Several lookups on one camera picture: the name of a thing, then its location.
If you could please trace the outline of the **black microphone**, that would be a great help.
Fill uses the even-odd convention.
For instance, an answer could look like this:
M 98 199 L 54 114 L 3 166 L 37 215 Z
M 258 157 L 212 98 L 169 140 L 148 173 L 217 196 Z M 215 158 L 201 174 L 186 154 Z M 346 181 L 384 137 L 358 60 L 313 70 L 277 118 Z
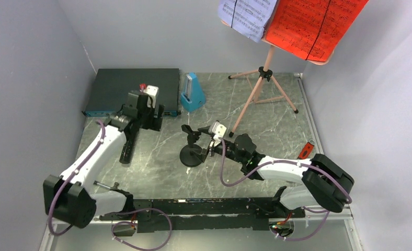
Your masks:
M 119 129 L 126 137 L 126 142 L 122 148 L 119 162 L 122 164 L 131 163 L 133 152 L 135 148 L 135 142 L 138 137 L 138 133 L 141 127 L 141 123 L 138 120 L 130 121 L 127 125 L 122 125 Z

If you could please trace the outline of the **blue metronome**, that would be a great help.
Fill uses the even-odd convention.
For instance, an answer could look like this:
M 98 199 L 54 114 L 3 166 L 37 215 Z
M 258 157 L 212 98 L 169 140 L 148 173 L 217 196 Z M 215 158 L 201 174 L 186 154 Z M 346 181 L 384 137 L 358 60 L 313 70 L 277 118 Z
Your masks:
M 180 103 L 181 103 L 182 107 L 184 108 L 184 110 L 186 110 L 187 112 L 193 112 L 193 111 L 201 108 L 206 103 L 205 94 L 204 94 L 203 89 L 202 89 L 202 87 L 199 83 L 198 78 L 196 78 L 193 81 L 190 102 L 187 102 L 180 94 Z

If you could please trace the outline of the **clear plastic metronome cover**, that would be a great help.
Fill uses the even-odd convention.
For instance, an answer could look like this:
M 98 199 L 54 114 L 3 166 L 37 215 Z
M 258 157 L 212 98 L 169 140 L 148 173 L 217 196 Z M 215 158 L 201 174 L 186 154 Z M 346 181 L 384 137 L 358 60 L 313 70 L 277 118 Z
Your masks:
M 187 73 L 184 79 L 184 86 L 181 92 L 181 96 L 187 101 L 190 102 L 191 100 L 191 93 L 192 93 L 192 84 L 193 81 L 196 79 L 195 73 Z

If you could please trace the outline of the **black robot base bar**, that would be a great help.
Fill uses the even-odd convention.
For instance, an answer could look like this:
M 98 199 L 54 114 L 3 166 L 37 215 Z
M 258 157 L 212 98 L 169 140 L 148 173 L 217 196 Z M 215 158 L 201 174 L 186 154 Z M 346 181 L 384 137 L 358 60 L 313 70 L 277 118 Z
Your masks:
M 264 231 L 275 220 L 302 219 L 301 208 L 288 210 L 271 197 L 201 198 L 201 199 L 136 199 L 135 210 L 126 216 L 109 213 L 102 221 L 135 219 L 138 233 L 167 230 L 168 215 L 173 230 L 252 229 Z

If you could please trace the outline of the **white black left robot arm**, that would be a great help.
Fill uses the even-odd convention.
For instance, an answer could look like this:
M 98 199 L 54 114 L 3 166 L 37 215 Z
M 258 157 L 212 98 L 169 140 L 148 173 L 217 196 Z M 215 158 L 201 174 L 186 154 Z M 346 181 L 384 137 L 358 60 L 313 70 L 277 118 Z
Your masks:
M 81 156 L 60 175 L 44 180 L 44 206 L 50 230 L 53 219 L 82 229 L 96 216 L 115 213 L 123 220 L 133 216 L 133 194 L 116 186 L 94 193 L 94 185 L 118 149 L 122 150 L 120 163 L 131 163 L 140 129 L 160 131 L 164 105 L 157 104 L 158 94 L 158 87 L 152 85 L 130 91 L 119 111 L 97 122 L 100 130 Z

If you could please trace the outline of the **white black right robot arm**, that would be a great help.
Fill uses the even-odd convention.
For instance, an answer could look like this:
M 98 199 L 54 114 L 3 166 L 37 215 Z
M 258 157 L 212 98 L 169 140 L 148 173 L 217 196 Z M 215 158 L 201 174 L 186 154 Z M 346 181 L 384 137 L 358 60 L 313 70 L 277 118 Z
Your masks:
M 221 156 L 220 171 L 224 170 L 226 159 L 241 164 L 242 178 L 235 182 L 219 178 L 226 187 L 233 187 L 246 179 L 284 180 L 296 183 L 295 187 L 283 186 L 274 196 L 272 209 L 275 215 L 285 217 L 292 210 L 308 206 L 320 206 L 324 211 L 340 213 L 345 205 L 352 203 L 350 192 L 354 179 L 329 157 L 315 154 L 306 159 L 284 159 L 257 152 L 252 138 L 244 133 L 233 142 L 224 138 L 226 127 L 219 122 L 192 130 L 182 126 L 187 134 L 188 144 L 180 152 L 188 160 L 182 161 L 187 167 L 196 167 L 205 162 L 208 156 Z

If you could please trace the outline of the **blue sheet music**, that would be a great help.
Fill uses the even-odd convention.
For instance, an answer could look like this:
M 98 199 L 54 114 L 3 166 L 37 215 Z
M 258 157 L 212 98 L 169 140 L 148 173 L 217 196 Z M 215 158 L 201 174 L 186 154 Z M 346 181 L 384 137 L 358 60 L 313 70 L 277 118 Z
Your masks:
M 218 17 L 244 37 L 259 42 L 277 0 L 220 0 Z

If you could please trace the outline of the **red sheet music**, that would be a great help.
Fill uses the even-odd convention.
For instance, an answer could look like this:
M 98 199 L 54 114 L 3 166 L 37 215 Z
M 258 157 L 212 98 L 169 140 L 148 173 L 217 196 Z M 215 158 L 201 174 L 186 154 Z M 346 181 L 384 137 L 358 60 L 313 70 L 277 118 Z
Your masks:
M 296 57 L 326 64 L 368 0 L 280 1 L 265 40 Z

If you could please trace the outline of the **black blue network switch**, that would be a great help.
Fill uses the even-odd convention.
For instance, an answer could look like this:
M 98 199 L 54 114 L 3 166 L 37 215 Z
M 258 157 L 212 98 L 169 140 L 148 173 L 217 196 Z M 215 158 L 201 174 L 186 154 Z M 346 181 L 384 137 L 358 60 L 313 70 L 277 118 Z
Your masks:
M 89 101 L 82 113 L 86 117 L 104 117 L 118 111 L 128 92 L 140 90 L 140 84 L 159 88 L 157 104 L 164 105 L 164 116 L 176 117 L 179 109 L 180 70 L 166 69 L 99 69 L 91 86 Z

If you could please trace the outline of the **black handled claw hammer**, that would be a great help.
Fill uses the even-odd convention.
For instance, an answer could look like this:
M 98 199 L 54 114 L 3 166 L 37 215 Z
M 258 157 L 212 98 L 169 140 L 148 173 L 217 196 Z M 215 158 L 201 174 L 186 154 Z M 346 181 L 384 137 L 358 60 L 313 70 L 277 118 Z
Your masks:
M 93 184 L 95 186 L 98 186 L 98 187 L 101 187 L 101 188 L 104 188 L 104 189 L 107 189 L 107 190 L 118 190 L 118 187 L 120 185 L 118 182 L 114 182 L 114 184 L 112 186 L 108 186 L 108 185 L 103 184 L 103 183 L 101 183 L 99 181 L 96 181 L 96 180 L 94 181 Z

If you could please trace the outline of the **red handled tool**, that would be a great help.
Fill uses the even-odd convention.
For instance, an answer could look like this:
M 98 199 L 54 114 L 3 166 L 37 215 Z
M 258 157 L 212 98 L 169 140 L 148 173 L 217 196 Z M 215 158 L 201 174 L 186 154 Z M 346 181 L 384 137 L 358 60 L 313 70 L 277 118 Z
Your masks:
M 310 156 L 311 152 L 313 151 L 314 146 L 315 146 L 315 142 L 313 140 L 308 141 L 302 148 L 297 158 L 307 159 Z

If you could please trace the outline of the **aluminium frame rail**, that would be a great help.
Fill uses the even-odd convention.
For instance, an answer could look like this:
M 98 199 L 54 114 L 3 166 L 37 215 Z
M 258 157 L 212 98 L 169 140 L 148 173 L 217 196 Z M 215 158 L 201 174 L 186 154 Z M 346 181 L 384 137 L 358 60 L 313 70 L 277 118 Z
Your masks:
M 167 220 L 170 231 L 267 227 L 277 238 L 290 241 L 293 218 L 305 217 L 313 206 L 320 206 L 327 218 L 352 202 L 353 177 L 326 155 L 296 160 L 271 157 L 259 153 L 246 133 L 234 141 L 226 140 L 227 129 L 218 121 L 196 131 L 187 124 L 182 126 L 187 145 L 179 158 L 185 166 L 197 167 L 208 156 L 219 154 L 223 161 L 241 164 L 243 179 L 278 179 L 295 186 L 282 186 L 271 198 L 136 200 L 117 185 L 94 193 L 98 173 L 115 149 L 122 149 L 120 162 L 129 164 L 138 132 L 161 129 L 164 106 L 157 103 L 158 96 L 159 88 L 153 85 L 141 84 L 138 90 L 131 90 L 119 111 L 98 121 L 99 133 L 89 148 L 60 175 L 44 180 L 44 207 L 51 234 L 57 235 L 54 219 L 82 229 L 100 217 L 113 222 L 111 235 L 118 242 L 136 232 L 160 230 L 163 220 Z

